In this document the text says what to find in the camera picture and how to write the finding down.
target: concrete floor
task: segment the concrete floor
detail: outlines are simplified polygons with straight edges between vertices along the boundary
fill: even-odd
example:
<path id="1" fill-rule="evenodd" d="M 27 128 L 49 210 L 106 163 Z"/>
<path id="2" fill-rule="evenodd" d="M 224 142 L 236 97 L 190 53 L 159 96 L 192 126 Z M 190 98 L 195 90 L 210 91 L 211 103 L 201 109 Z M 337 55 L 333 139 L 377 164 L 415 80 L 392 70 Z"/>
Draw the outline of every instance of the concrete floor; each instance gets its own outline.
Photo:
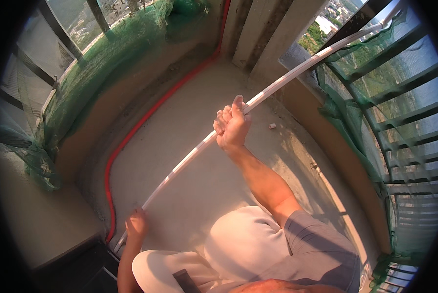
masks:
<path id="1" fill-rule="evenodd" d="M 117 157 L 111 169 L 111 191 L 117 226 L 110 245 L 123 234 L 124 220 L 136 203 L 147 199 L 165 176 L 212 130 L 216 111 L 235 95 L 245 100 L 258 91 L 247 89 L 247 77 L 231 63 L 217 62 L 179 89 L 145 123 Z M 379 249 L 355 197 L 312 137 L 274 98 L 252 112 L 246 145 L 281 175 L 302 207 L 346 235 L 356 246 L 363 268 L 374 268 Z M 276 123 L 270 130 L 268 125 Z M 86 200 L 109 224 L 103 172 L 110 152 L 126 129 L 112 127 L 106 147 L 93 156 L 80 176 Z M 202 245 L 222 215 L 256 205 L 241 174 L 214 144 L 195 159 L 147 209 L 150 232 L 143 249 L 203 254 Z"/>

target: grey shirt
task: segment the grey shirt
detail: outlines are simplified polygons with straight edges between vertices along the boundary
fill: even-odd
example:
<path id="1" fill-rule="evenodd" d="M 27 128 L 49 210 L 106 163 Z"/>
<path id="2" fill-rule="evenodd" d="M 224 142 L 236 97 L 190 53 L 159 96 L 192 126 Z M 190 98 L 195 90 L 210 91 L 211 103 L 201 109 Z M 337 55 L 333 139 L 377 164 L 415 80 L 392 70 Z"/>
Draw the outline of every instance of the grey shirt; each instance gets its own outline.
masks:
<path id="1" fill-rule="evenodd" d="M 359 256 L 346 237 L 303 210 L 297 210 L 289 216 L 284 233 L 292 255 L 286 256 L 250 282 L 274 278 L 302 285 L 326 284 L 345 292 L 358 292 L 361 272 Z M 226 293 L 245 283 L 220 285 L 208 293 Z"/>

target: skin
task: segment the skin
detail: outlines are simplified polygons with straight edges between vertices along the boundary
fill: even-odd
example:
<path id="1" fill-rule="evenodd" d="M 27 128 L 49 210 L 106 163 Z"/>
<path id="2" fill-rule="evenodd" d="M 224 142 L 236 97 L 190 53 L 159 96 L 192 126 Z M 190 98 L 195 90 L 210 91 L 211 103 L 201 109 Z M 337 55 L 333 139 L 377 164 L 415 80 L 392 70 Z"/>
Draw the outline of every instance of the skin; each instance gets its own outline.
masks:
<path id="1" fill-rule="evenodd" d="M 143 209 L 134 209 L 128 219 L 126 219 L 125 226 L 128 237 L 126 238 L 125 249 L 118 265 L 118 292 L 140 293 L 142 290 L 134 278 L 131 266 L 133 265 L 134 258 L 141 251 L 144 238 L 149 230 L 146 214 Z"/>
<path id="2" fill-rule="evenodd" d="M 284 228 L 289 216 L 302 209 L 289 185 L 273 170 L 258 160 L 246 147 L 245 137 L 251 126 L 251 115 L 243 114 L 243 96 L 235 97 L 232 106 L 217 112 L 214 130 L 218 133 L 217 144 L 242 172 L 251 192 Z M 147 233 L 146 216 L 142 209 L 135 209 L 126 220 L 128 237 L 126 247 L 118 266 L 118 291 L 120 293 L 140 292 L 131 266 L 140 252 Z M 303 286 L 284 280 L 268 279 L 244 284 L 230 293 L 342 293 L 328 285 Z"/>

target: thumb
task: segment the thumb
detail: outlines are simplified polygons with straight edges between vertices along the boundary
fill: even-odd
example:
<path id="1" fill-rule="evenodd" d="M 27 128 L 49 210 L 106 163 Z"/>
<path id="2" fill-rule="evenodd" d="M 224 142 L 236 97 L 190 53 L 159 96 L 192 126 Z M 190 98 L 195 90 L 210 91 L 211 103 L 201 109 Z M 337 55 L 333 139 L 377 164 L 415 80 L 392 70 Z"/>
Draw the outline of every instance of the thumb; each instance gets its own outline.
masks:
<path id="1" fill-rule="evenodd" d="M 232 103 L 232 117 L 243 117 L 242 102 L 243 96 L 237 95 Z"/>

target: black strap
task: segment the black strap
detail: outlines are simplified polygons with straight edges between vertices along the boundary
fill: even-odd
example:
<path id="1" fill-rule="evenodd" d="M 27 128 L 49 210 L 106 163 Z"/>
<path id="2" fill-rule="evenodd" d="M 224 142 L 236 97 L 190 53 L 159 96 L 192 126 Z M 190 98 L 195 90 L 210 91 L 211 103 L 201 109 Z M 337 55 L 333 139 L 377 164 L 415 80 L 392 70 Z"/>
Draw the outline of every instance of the black strap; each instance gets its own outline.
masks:
<path id="1" fill-rule="evenodd" d="M 201 291 L 193 283 L 186 269 L 182 269 L 172 274 L 185 293 L 201 293 Z"/>

